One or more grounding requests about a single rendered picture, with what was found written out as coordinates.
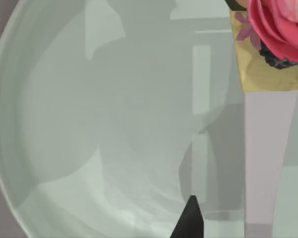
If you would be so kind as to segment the pale green plate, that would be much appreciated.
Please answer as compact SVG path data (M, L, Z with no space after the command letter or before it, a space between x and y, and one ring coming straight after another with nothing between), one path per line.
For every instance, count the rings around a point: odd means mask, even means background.
M28 238L244 238L244 92L225 0L18 0L0 187ZM298 95L273 238L298 238Z

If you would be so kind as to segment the pink rose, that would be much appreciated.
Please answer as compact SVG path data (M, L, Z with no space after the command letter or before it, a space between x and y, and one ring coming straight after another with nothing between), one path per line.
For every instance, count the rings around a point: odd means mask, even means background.
M298 95L298 0L225 0L244 92L244 238L273 238Z

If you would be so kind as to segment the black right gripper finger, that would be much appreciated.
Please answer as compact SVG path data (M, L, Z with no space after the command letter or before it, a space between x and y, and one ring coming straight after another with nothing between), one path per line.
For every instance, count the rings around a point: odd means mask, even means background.
M170 238L204 238L204 219L195 195L189 197Z

